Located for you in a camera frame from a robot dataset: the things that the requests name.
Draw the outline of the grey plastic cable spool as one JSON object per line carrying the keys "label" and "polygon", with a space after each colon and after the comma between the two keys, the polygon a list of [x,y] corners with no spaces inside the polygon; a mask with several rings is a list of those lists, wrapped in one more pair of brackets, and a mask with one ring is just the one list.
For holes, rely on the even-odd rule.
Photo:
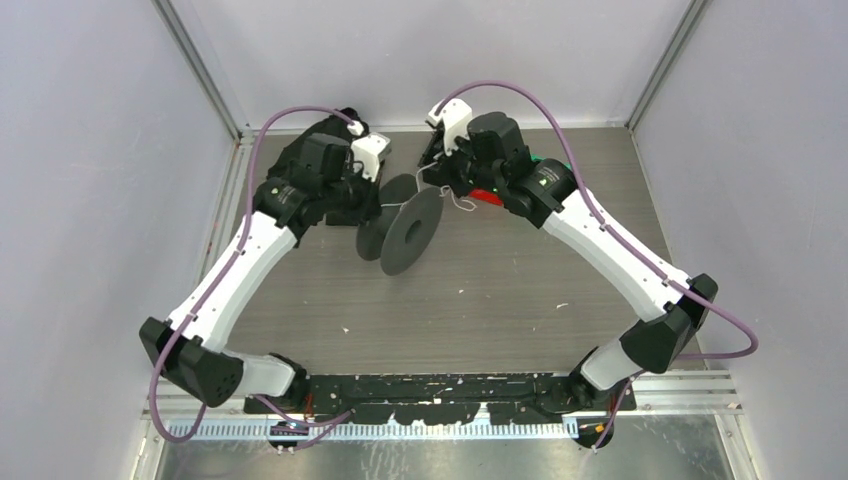
{"label": "grey plastic cable spool", "polygon": [[379,191],[380,214],[357,228],[356,251],[365,261],[377,261],[383,273],[400,275],[425,252],[443,213],[436,187],[419,189],[413,174],[398,175]]}

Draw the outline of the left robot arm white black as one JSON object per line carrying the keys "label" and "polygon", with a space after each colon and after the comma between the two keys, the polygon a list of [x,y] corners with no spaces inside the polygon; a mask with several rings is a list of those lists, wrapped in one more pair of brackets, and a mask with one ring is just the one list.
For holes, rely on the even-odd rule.
{"label": "left robot arm white black", "polygon": [[345,173],[336,180],[299,173],[263,182],[250,213],[195,290],[165,320],[148,318],[139,336],[161,377],[214,408],[235,394],[264,394],[280,412],[307,398],[300,367],[279,355],[250,355],[227,343],[247,302],[306,231],[329,213],[362,223],[380,210],[381,177]]}

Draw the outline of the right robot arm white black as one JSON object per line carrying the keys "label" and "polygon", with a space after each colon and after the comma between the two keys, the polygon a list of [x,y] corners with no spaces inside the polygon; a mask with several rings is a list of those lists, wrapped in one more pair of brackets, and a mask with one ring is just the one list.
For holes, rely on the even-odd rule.
{"label": "right robot arm white black", "polygon": [[446,150],[436,132],[419,164],[426,182],[460,196],[475,188],[496,194],[510,213],[577,252],[632,307],[635,322],[590,350],[563,381],[563,394],[580,408],[598,409],[637,373],[666,372],[704,323],[716,282],[665,264],[580,190],[570,165],[532,155],[521,137],[459,138]]}

